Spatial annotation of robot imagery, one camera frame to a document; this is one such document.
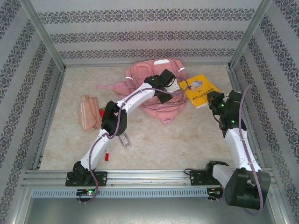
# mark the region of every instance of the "patterned wallpaper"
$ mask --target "patterned wallpaper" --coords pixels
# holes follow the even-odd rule
[[[17,0],[0,0],[0,224],[32,168],[60,71]]]
[[[299,223],[298,1],[275,0],[235,68],[264,161],[272,167],[291,223]]]
[[[32,0],[66,65],[228,63],[261,0]]]

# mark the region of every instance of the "damask pattern wall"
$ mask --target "damask pattern wall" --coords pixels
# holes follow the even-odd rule
[[[0,224],[32,168],[60,71],[17,0],[0,0]]]
[[[261,0],[32,0],[66,65],[228,63]]]
[[[298,0],[274,0],[235,68],[267,167],[292,223],[299,223]]]

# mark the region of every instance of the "book cover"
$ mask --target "book cover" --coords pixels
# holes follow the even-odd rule
[[[200,108],[207,104],[207,94],[212,91],[220,92],[207,78],[201,74],[187,79],[189,89],[185,92],[186,96],[190,99],[196,108]],[[184,90],[186,82],[180,82],[179,85]]]

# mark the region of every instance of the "pink backpack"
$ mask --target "pink backpack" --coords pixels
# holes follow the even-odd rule
[[[126,82],[115,85],[98,85],[99,89],[113,89],[120,99],[134,92],[148,76],[160,75],[164,69],[171,71],[176,77],[186,79],[187,73],[183,64],[176,59],[161,58],[135,63],[126,70]],[[158,97],[153,97],[140,105],[141,109],[149,116],[161,119],[165,125],[170,124],[186,106],[187,96],[183,93],[173,96],[168,102],[161,104]]]

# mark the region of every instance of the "beige floor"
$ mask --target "beige floor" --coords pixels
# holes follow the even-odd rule
[[[85,94],[97,96],[100,107],[117,101],[113,91],[98,90],[97,84],[124,80],[127,67],[68,68],[55,111],[40,169],[70,170],[93,144],[99,131],[84,132],[78,123],[78,105]],[[189,77],[205,76],[225,94],[231,90],[224,65],[186,66]],[[109,161],[102,158],[97,169],[204,168],[210,160],[233,167],[231,152],[208,106],[187,107],[170,125],[144,114],[139,108],[128,117],[126,129],[132,148],[119,139],[110,144]]]

